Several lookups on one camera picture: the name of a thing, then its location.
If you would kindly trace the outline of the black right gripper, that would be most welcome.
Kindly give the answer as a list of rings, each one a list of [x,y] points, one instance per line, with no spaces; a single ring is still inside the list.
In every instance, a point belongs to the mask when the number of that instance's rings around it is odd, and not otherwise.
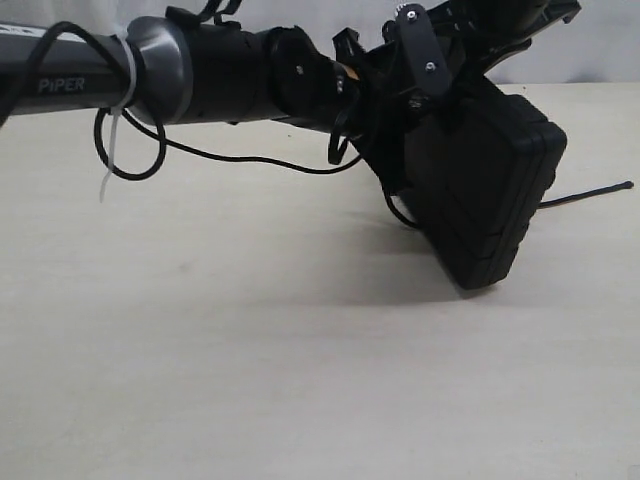
[[[537,34],[582,10],[578,1],[445,1],[427,10],[437,36],[451,41],[455,73],[484,75],[528,50]]]

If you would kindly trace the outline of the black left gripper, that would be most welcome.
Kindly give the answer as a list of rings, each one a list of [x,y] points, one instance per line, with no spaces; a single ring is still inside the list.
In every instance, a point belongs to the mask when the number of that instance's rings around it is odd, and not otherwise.
[[[450,2],[431,9],[405,3],[383,25],[384,43],[370,51],[352,29],[333,37],[336,62],[356,75],[345,88],[351,98],[332,128],[333,142],[341,136],[371,141],[388,119],[422,112],[449,95],[454,83],[448,60],[456,34],[454,19]]]

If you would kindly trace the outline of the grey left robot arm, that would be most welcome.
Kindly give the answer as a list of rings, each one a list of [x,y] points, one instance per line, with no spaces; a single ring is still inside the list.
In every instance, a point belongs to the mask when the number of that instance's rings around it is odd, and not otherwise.
[[[444,4],[400,6],[370,51],[345,29],[330,57],[299,26],[244,29],[238,9],[170,6],[109,35],[71,22],[3,23],[1,114],[121,107],[162,127],[269,120],[361,137],[412,97],[445,95],[465,58],[444,29]]]

